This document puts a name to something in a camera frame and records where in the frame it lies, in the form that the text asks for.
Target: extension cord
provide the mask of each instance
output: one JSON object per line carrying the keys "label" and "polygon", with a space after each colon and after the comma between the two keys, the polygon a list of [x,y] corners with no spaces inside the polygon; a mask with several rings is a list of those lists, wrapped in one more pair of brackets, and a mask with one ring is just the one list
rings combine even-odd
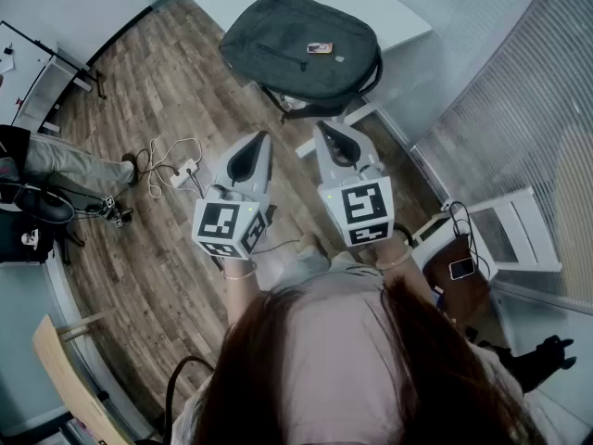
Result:
{"label": "extension cord", "polygon": [[173,174],[171,176],[170,183],[173,187],[179,188],[189,180],[190,174],[194,174],[195,172],[197,172],[197,163],[192,159],[189,159],[179,169],[179,174]]}

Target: wooden floor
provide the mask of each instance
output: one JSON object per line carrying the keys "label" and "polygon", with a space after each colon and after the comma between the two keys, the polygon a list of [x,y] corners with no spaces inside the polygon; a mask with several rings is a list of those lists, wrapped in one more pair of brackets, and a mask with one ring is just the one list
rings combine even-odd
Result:
{"label": "wooden floor", "polygon": [[[266,130],[273,143],[271,197],[278,210],[267,239],[256,249],[312,230],[335,254],[343,243],[317,195],[316,160],[303,161],[294,152],[310,138],[311,122],[283,126],[257,86],[229,72],[218,52],[221,36],[191,0],[168,2],[99,59],[97,67],[107,76],[107,101],[80,90],[69,95],[55,120],[62,126],[59,136],[114,160],[149,147],[152,138],[160,158],[177,139],[196,137],[203,149],[197,177],[207,184],[229,145]],[[372,137],[392,176],[397,220],[411,230],[420,227],[438,208],[424,179],[378,119],[368,117],[356,128]],[[197,154],[195,142],[183,142],[169,163],[180,166]],[[121,190],[99,187],[113,194]],[[118,230],[102,219],[78,221],[86,247],[70,249],[67,273],[82,313],[117,309],[94,327],[94,340],[148,419],[162,413],[178,361],[199,353],[214,363],[226,329],[223,280],[191,240],[196,198],[163,186],[162,197],[153,199],[144,179],[121,196],[134,209],[130,225]],[[260,282],[271,286],[294,253],[289,244],[255,256]],[[180,377],[178,411],[203,379],[197,368]]]}

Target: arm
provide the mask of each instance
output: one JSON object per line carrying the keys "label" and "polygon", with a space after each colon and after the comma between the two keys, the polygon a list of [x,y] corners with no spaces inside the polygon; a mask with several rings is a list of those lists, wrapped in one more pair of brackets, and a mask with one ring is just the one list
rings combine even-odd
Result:
{"label": "arm", "polygon": [[238,261],[237,259],[224,260],[224,276],[226,277],[226,311],[229,325],[233,326],[239,321],[241,315],[247,310],[251,301],[259,294],[258,279],[255,276],[255,264],[251,261]]}
{"label": "arm", "polygon": [[411,291],[434,305],[435,297],[415,260],[409,256],[406,261],[399,263],[405,258],[408,249],[409,247],[404,241],[396,235],[385,241],[375,243],[374,250],[377,253],[377,266],[398,264],[391,268],[385,267],[385,285],[391,286],[396,278],[403,278]]}

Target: pants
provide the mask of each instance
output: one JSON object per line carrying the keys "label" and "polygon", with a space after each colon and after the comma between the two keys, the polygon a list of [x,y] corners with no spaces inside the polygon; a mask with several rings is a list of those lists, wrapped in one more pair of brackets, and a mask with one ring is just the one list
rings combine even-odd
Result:
{"label": "pants", "polygon": [[359,273],[372,271],[372,282],[378,286],[383,284],[383,277],[377,276],[376,269],[368,265],[357,263],[349,252],[340,252],[333,259],[325,257],[317,247],[307,246],[296,255],[296,258],[284,268],[276,288],[298,286],[307,282],[311,277],[328,272],[344,272],[352,268],[360,269]]}
{"label": "pants", "polygon": [[23,168],[25,178],[42,181],[51,174],[51,184],[76,192],[67,191],[66,194],[78,209],[96,204],[97,199],[105,196],[74,183],[64,176],[67,173],[129,183],[133,179],[134,169],[130,162],[100,159],[63,140],[32,133]]}

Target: long brown hair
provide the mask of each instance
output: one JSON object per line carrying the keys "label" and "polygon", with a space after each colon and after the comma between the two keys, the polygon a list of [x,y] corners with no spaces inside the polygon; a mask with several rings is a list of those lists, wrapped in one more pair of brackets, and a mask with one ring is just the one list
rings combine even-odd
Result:
{"label": "long brown hair", "polygon": [[[286,319],[302,295],[264,292],[224,340],[204,398],[195,445],[286,443],[281,406]],[[403,280],[381,293],[386,331],[403,383],[395,391],[403,427],[390,443],[545,443],[466,341]]]}

